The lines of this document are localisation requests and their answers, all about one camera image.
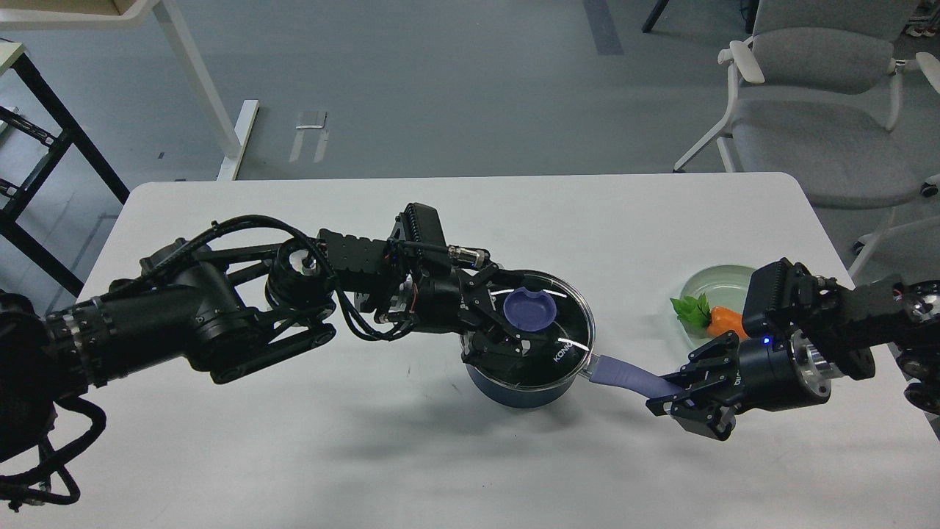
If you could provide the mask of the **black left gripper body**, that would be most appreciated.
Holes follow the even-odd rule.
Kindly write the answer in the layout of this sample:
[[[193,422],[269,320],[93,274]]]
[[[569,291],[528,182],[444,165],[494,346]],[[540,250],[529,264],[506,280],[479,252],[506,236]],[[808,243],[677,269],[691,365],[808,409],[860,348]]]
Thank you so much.
[[[412,308],[413,331],[476,331],[494,325],[505,329],[506,318],[496,310],[488,289],[500,269],[491,262],[477,274],[451,267],[442,276],[420,278]]]

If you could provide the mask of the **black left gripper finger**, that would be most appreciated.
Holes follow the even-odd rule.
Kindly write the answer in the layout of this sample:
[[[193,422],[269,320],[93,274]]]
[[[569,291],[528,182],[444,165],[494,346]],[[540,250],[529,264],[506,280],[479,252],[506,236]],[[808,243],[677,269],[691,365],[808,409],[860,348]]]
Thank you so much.
[[[490,372],[510,369],[547,341],[548,332],[524,331],[508,321],[502,309],[470,305],[461,309],[461,361]]]
[[[568,288],[560,278],[534,269],[498,269],[491,276],[491,297],[507,295],[518,289],[545,291],[553,297],[567,297]]]

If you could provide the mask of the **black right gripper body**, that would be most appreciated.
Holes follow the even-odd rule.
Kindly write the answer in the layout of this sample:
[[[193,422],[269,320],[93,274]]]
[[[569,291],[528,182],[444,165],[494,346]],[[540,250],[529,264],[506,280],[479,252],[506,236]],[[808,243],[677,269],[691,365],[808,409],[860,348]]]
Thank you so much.
[[[726,404],[736,413],[789,411],[827,403],[832,366],[805,335],[746,339],[731,353]]]

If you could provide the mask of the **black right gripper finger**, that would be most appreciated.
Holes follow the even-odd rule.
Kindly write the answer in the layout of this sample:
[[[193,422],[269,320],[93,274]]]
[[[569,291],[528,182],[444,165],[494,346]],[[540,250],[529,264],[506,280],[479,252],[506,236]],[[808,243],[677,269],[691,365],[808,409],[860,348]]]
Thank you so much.
[[[728,331],[689,353],[687,364],[662,377],[675,386],[665,397],[740,397],[740,342],[735,332]]]
[[[726,441],[737,420],[737,405],[722,404],[714,399],[681,395],[666,395],[646,401],[647,409],[655,416],[668,415],[686,432],[715,441]]]

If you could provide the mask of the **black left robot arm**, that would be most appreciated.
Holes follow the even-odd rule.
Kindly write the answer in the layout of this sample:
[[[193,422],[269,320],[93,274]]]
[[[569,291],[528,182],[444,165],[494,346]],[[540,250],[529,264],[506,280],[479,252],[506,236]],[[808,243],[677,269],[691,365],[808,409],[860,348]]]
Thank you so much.
[[[36,449],[2,478],[2,501],[70,505],[67,464],[103,433],[92,387],[185,358],[217,384],[327,344],[340,314],[367,342],[457,334],[461,358],[511,389],[540,389],[577,368],[591,322],[557,278],[504,269],[483,248],[449,245],[437,211],[407,204],[392,234],[310,237],[268,215],[239,215],[140,262],[136,278],[40,317],[2,293],[2,459]]]

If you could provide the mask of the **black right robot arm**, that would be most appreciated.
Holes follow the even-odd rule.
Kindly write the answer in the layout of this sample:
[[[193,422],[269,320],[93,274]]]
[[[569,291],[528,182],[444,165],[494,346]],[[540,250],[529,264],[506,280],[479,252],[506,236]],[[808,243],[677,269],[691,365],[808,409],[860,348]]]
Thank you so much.
[[[831,381],[872,378],[872,346],[894,344],[911,379],[904,397],[938,413],[938,282],[907,285],[898,275],[849,289],[782,259],[755,271],[743,329],[711,339],[665,376],[673,385],[649,411],[688,432],[725,441],[738,414],[789,411],[828,402]]]

